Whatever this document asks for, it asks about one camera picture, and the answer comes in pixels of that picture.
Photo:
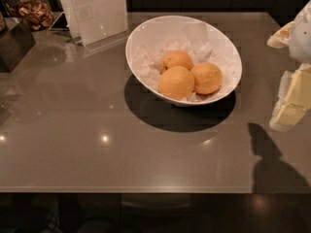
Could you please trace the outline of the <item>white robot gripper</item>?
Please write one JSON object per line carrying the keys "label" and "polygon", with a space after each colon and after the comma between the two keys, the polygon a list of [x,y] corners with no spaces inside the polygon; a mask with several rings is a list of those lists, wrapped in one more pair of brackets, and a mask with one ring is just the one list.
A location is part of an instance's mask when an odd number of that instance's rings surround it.
{"label": "white robot gripper", "polygon": [[[267,44],[275,49],[289,46],[291,56],[301,63],[311,63],[311,1],[289,22],[269,37]],[[288,131],[311,109],[311,65],[301,64],[294,72],[285,71],[280,81],[278,101],[269,126]]]}

